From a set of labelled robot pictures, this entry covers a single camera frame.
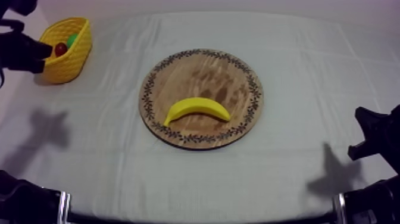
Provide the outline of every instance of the floral border pattern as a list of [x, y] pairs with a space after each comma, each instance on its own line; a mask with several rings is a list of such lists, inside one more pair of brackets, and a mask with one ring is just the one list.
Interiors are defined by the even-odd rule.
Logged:
[[[154, 120], [153, 101], [151, 100], [152, 88], [154, 87], [154, 80], [157, 78], [157, 73], [162, 71], [164, 68], [172, 64], [175, 60], [179, 60], [183, 57], [190, 57], [191, 55], [202, 54], [210, 57], [227, 60], [228, 63], [234, 64], [237, 69], [242, 70], [246, 74], [247, 83], [249, 85], [249, 92], [251, 94], [250, 105], [247, 107], [247, 113], [244, 115], [244, 122], [241, 122], [239, 126], [231, 127], [229, 130], [219, 133], [218, 135], [182, 135], [179, 131], [171, 130], [170, 127], [162, 125], [160, 122]], [[259, 101], [261, 98], [261, 88], [257, 85], [254, 75], [251, 73], [251, 69], [243, 64], [241, 60], [233, 58], [231, 55], [212, 51], [208, 49], [193, 49], [189, 51], [182, 51], [168, 58], [162, 60], [154, 69], [151, 71], [147, 82], [144, 86], [144, 92], [142, 95], [143, 107], [145, 109], [144, 118], [151, 122], [151, 127], [159, 132], [167, 135], [169, 138], [179, 138], [183, 143], [187, 142], [207, 142], [212, 143], [217, 140], [225, 140], [234, 135], [244, 133], [249, 123], [254, 119], [254, 114], [259, 108]]]

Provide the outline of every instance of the yellow basket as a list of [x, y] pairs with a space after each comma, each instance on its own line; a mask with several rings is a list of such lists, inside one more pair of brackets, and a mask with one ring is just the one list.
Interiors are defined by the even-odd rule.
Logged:
[[42, 74], [45, 81], [60, 84], [69, 82], [79, 75], [92, 48], [89, 20], [80, 17], [61, 20], [47, 28], [40, 38], [41, 42], [54, 48], [60, 42], [66, 43], [74, 33], [78, 36], [64, 55], [56, 57], [53, 50], [51, 56], [46, 59]]

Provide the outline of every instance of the banana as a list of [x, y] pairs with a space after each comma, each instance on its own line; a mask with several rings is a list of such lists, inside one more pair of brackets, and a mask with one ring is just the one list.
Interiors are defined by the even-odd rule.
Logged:
[[230, 120], [229, 112], [217, 101], [202, 97], [192, 97], [172, 105], [164, 121], [164, 126], [168, 127], [171, 121], [191, 113], [209, 114], [227, 122]]

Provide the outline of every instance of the round wooden board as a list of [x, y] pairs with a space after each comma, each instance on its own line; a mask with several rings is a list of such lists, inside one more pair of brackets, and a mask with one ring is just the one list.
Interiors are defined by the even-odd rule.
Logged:
[[[210, 98], [231, 115], [222, 122], [190, 114], [163, 126], [170, 107], [181, 99]], [[243, 137], [263, 108], [263, 88], [257, 75], [240, 59], [221, 51], [193, 49], [158, 63], [143, 81], [139, 110], [157, 137], [190, 150], [209, 150]]]

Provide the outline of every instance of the white fabric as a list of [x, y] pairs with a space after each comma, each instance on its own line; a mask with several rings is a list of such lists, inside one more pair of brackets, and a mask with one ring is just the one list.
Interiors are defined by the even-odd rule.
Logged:
[[[93, 21], [92, 36], [76, 80], [40, 86], [26, 74], [0, 126], [0, 167], [72, 193], [74, 211], [170, 222], [277, 220], [328, 211], [338, 192], [395, 174], [378, 155], [350, 162], [347, 147], [363, 140], [357, 107], [389, 113], [400, 104], [398, 36], [257, 13]], [[241, 58], [264, 89], [255, 127], [215, 151], [166, 145], [138, 112], [147, 72], [192, 48]]]

